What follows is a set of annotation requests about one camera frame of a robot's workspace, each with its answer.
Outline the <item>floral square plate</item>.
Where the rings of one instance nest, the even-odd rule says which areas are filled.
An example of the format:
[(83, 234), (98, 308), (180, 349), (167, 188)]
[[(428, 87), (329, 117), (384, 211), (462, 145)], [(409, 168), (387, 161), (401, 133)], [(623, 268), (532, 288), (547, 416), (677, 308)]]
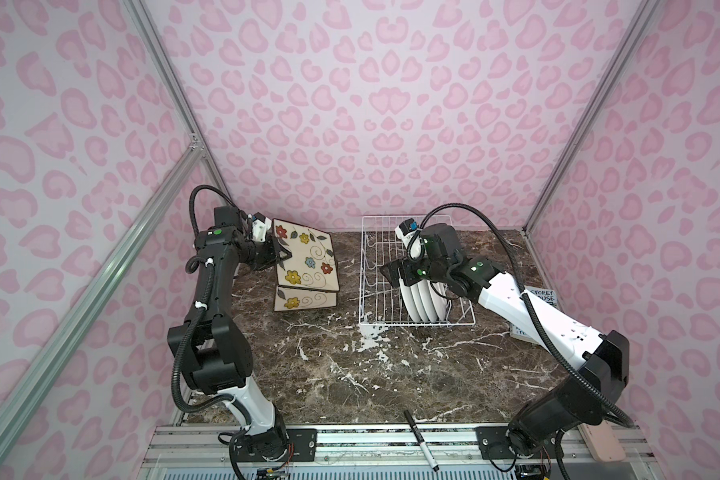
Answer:
[(332, 308), (337, 303), (337, 292), (278, 287), (275, 293), (274, 311), (291, 312)]

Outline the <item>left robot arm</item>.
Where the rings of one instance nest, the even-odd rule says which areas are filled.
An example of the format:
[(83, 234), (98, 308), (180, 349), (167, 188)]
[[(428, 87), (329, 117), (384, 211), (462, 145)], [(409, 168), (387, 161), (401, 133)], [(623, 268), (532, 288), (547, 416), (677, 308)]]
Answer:
[(214, 209), (213, 226), (196, 234), (194, 246), (185, 265), (198, 275), (194, 300), (184, 323), (167, 335), (174, 355), (173, 401), (186, 414), (227, 407), (242, 426), (230, 445), (278, 460), (289, 450), (287, 429), (254, 378), (252, 348), (232, 312), (239, 266), (256, 266), (265, 243), (246, 226), (239, 208), (222, 206)]

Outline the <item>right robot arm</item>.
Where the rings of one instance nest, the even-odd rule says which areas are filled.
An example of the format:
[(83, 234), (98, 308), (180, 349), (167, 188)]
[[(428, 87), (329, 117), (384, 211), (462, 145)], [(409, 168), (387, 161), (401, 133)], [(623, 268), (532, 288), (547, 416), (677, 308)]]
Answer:
[(561, 384), (527, 403), (509, 422), (500, 446), (530, 457), (560, 432), (608, 420), (627, 425), (615, 409), (628, 384), (629, 340), (617, 331), (604, 334), (556, 309), (500, 264), (470, 256), (456, 230), (445, 223), (420, 229), (412, 219), (399, 224), (403, 256), (380, 272), (402, 294), (409, 316), (418, 322), (443, 320), (447, 293), (468, 299), (509, 321), (540, 344), (569, 373)]

